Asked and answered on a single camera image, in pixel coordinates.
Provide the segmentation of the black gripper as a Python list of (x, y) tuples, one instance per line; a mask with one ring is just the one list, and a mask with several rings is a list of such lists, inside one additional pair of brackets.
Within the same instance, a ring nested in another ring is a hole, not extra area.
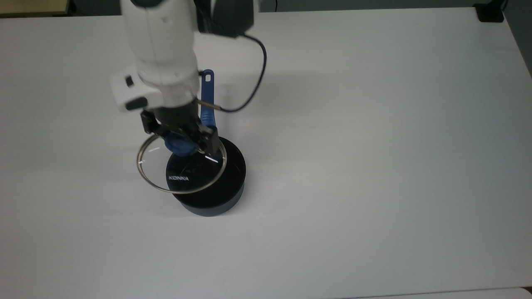
[(220, 151), (218, 128), (200, 125), (198, 104), (195, 100), (181, 107), (144, 109), (140, 117), (146, 134), (165, 138), (167, 131), (178, 134), (199, 132), (198, 151), (209, 156), (216, 155)]

